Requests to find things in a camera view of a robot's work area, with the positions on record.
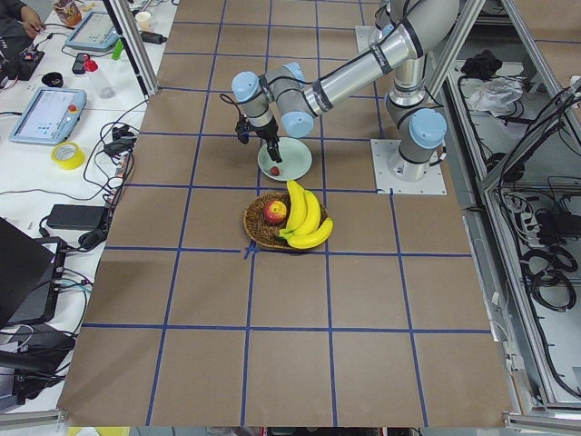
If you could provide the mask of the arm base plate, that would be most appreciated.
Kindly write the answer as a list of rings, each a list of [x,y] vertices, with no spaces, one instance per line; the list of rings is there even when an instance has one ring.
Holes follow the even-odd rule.
[[[400,140],[372,139],[371,156],[376,190],[383,194],[446,195],[447,189],[434,151],[427,163],[405,161],[399,154]]]
[[[358,25],[355,27],[355,38],[359,53],[368,49],[369,45],[378,41],[381,31],[375,26]]]

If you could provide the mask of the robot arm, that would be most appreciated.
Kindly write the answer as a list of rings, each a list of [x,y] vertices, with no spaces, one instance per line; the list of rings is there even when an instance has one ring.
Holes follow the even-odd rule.
[[[244,71],[231,81],[239,110],[237,135],[247,143],[256,133],[266,144],[270,160],[282,164],[279,130],[291,138],[308,135],[315,119],[381,77],[395,73],[394,105],[414,107],[423,102],[426,54],[439,44],[457,19],[457,1],[393,1],[381,38],[344,64],[308,82],[296,62],[256,74]]]

